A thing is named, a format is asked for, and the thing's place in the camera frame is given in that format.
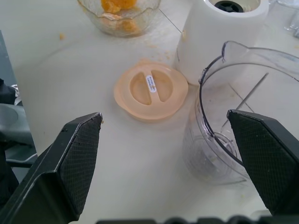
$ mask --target white countertop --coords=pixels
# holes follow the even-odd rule
[[[0,29],[37,152],[54,141],[65,123],[92,112],[103,114],[97,165],[79,223],[172,216],[227,219],[265,209],[255,189],[207,188],[186,171],[181,146],[195,88],[171,119],[158,124],[131,118],[113,98],[118,77],[141,58],[173,64],[191,3],[162,0],[148,32],[125,39],[98,31],[76,0],[1,2]],[[59,33],[65,40],[59,40]],[[257,45],[299,56],[296,44],[298,39],[282,27],[267,23]]]

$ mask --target blender jar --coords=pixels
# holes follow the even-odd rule
[[[185,130],[183,157],[197,178],[211,184],[248,185],[226,114],[230,109],[277,119],[297,139],[299,58],[226,42],[199,79]]]

